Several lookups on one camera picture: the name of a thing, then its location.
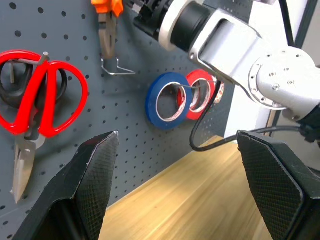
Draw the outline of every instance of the wooden table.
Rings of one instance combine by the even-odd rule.
[[[237,144],[191,152],[107,209],[99,240],[147,239],[272,239]]]

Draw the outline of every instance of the scissors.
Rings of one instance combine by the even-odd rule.
[[[12,193],[16,203],[21,199],[28,185],[36,150],[45,143],[46,137],[54,137],[78,118],[88,97],[87,82],[77,68],[66,62],[48,62],[47,58],[47,53],[40,56],[37,53],[25,50],[11,50],[0,53],[0,76],[4,65],[8,62],[25,64],[25,72],[22,78],[19,81],[14,81],[18,90],[6,90],[0,79],[0,98],[7,105],[18,109],[13,123],[6,122],[0,115],[0,124],[15,135]],[[65,123],[54,128],[55,104],[61,100],[68,86],[65,70],[72,72],[79,79],[82,87],[82,97],[74,114]],[[61,85],[58,91],[57,71],[61,75]],[[38,115],[42,116],[41,123],[35,120]],[[37,139],[27,139],[27,137],[32,137],[34,128],[38,128]]]

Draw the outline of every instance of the red handle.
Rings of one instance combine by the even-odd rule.
[[[38,62],[41,55],[26,51],[26,50],[10,50],[0,53],[0,65],[13,59],[24,59]],[[80,81],[82,87],[82,96],[80,103],[74,112],[74,114],[63,124],[58,127],[54,125],[56,95],[57,95],[57,71],[58,69],[64,69],[73,73]],[[0,115],[0,124],[14,135],[25,133],[29,127],[29,118],[34,102],[43,80],[43,77],[48,72],[47,78],[47,92],[45,97],[45,106],[43,110],[43,116],[39,127],[39,133],[47,138],[53,137],[60,132],[67,129],[81,114],[86,105],[88,99],[88,84],[83,74],[74,66],[62,61],[44,61],[44,63],[38,66],[34,74],[32,75],[29,84],[26,88],[20,108],[13,123],[7,122]]]

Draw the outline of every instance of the black cylinder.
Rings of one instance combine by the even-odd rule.
[[[195,1],[190,2],[177,20],[171,35],[171,43],[185,52],[206,23],[211,11]]]

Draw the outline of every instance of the pegboard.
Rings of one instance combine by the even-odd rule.
[[[207,0],[206,4],[226,7],[245,21],[249,19],[252,6],[250,1],[240,0]],[[88,101],[81,116],[37,150],[31,178],[18,204],[10,193],[14,137],[0,127],[0,239],[12,238],[47,183],[68,164],[78,146],[94,136],[119,131],[120,145],[109,205],[191,151],[189,136],[194,121],[186,120],[168,131],[156,129],[146,118],[144,104],[149,86],[160,74],[186,75],[197,67],[181,50],[167,52],[136,29],[133,26],[135,16],[126,8],[119,18],[116,56],[121,67],[136,71],[136,75],[109,76],[101,69],[98,16],[90,0],[0,1],[0,52],[26,49],[41,54],[46,51],[51,60],[66,61],[80,69],[89,85]],[[115,59],[110,60],[106,68],[112,71],[115,65]],[[17,79],[22,71],[19,66],[15,68]],[[81,98],[79,82],[67,74],[66,94],[56,107],[56,126],[73,113]],[[8,82],[9,79],[7,68],[1,80]],[[201,144],[214,135],[224,135],[233,92],[232,85],[225,86],[222,101],[210,110],[201,124],[196,143]],[[17,110],[0,101],[0,113],[12,121]]]

